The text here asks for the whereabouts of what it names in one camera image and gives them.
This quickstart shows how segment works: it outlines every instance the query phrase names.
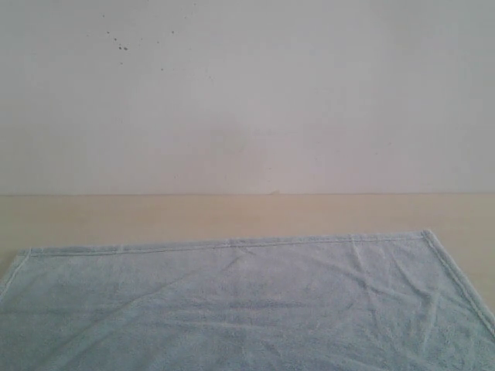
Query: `beige surface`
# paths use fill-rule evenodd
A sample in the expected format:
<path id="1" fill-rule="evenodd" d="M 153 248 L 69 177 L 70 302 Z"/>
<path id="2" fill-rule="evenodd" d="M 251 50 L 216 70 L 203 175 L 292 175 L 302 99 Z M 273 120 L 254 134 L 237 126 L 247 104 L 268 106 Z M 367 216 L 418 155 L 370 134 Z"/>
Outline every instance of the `beige surface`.
<path id="1" fill-rule="evenodd" d="M 493 311 L 495 195 L 0 197 L 0 274 L 27 247 L 420 229 Z"/>

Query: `white wall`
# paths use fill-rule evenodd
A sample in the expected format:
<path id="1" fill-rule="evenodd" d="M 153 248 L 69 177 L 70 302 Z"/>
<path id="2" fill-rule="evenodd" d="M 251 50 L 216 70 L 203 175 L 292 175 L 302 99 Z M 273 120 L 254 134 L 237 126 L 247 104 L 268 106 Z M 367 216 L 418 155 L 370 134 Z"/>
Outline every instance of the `white wall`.
<path id="1" fill-rule="evenodd" d="M 495 191 L 494 16 L 3 0 L 0 193 Z"/>

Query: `fleece blanket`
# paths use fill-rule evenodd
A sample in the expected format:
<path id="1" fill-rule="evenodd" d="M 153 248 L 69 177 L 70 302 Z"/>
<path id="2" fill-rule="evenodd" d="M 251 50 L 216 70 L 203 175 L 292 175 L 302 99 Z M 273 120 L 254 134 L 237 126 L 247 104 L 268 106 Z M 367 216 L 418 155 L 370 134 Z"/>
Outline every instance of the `fleece blanket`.
<path id="1" fill-rule="evenodd" d="M 175 369 L 495 370 L 495 321 L 429 231 L 32 248 L 2 279 L 0 370 Z"/>

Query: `fabric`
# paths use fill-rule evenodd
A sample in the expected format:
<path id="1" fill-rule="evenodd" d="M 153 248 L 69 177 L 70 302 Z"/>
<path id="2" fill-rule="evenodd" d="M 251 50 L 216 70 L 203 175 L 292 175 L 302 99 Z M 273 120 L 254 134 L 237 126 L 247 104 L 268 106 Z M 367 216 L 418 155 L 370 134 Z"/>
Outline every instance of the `fabric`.
<path id="1" fill-rule="evenodd" d="M 21 252 L 0 370 L 495 370 L 495 321 L 428 231 Z"/>

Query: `wall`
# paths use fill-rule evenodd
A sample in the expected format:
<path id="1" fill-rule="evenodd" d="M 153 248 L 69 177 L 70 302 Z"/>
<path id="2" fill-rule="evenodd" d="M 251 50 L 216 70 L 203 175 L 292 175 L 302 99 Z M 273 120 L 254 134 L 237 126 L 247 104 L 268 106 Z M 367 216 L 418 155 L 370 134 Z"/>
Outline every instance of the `wall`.
<path id="1" fill-rule="evenodd" d="M 0 193 L 495 191 L 493 14 L 4 0 Z"/>

